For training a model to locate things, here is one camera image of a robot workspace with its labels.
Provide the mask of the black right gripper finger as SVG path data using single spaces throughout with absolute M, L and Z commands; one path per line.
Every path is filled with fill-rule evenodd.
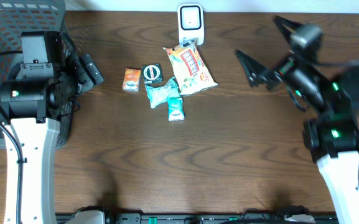
M 291 34 L 292 34 L 292 32 L 287 28 L 290 28 L 292 30 L 297 30 L 298 28 L 300 28 L 302 26 L 302 24 L 299 22 L 290 21 L 281 16 L 274 16 L 273 22 L 276 25 L 279 32 L 285 38 L 286 42 L 290 42 L 290 38 L 291 38 Z
M 268 82 L 266 79 L 266 74 L 269 69 L 267 67 L 260 64 L 258 61 L 240 50 L 236 50 L 235 55 L 237 56 L 241 66 L 243 67 L 243 70 L 245 71 L 245 75 L 250 87 L 256 87 Z

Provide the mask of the orange tissue pack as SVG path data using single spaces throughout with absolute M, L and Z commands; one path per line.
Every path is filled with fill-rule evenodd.
M 123 90 L 139 91 L 141 71 L 138 69 L 127 68 L 124 74 Z

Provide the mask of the yellow white snack bag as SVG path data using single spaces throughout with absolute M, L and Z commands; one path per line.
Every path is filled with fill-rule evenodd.
M 182 96 L 193 95 L 218 85 L 199 54 L 197 44 L 198 39 L 194 38 L 172 48 L 163 48 L 172 64 Z

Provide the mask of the round green white item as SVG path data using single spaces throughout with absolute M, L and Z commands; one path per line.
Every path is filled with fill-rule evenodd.
M 155 84 L 163 81 L 163 74 L 159 63 L 142 66 L 141 74 L 145 84 Z

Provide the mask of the mint green snack pouch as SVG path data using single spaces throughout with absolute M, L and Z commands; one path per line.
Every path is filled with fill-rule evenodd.
M 153 87 L 145 85 L 150 107 L 154 109 L 162 103 L 166 103 L 169 98 L 179 98 L 180 92 L 175 77 L 170 78 L 165 85 Z

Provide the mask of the green tissue pack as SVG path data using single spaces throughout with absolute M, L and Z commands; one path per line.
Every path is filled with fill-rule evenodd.
M 182 98 L 169 98 L 168 103 L 168 120 L 169 121 L 183 121 L 185 119 L 185 113 L 183 110 Z

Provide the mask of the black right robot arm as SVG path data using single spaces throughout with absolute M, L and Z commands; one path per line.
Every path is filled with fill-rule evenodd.
M 241 51 L 236 56 L 250 86 L 268 90 L 283 83 L 292 101 L 302 98 L 316 112 L 304 122 L 304 145 L 329 189 L 339 223 L 359 223 L 359 59 L 339 63 L 327 78 L 317 56 L 323 40 L 315 24 L 275 16 L 290 52 L 268 68 Z

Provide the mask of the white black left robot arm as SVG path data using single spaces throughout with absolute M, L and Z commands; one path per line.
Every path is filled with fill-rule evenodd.
M 103 82 L 89 55 L 66 54 L 63 32 L 21 34 L 22 52 L 0 86 L 7 149 L 5 223 L 56 223 L 55 150 L 77 98 Z

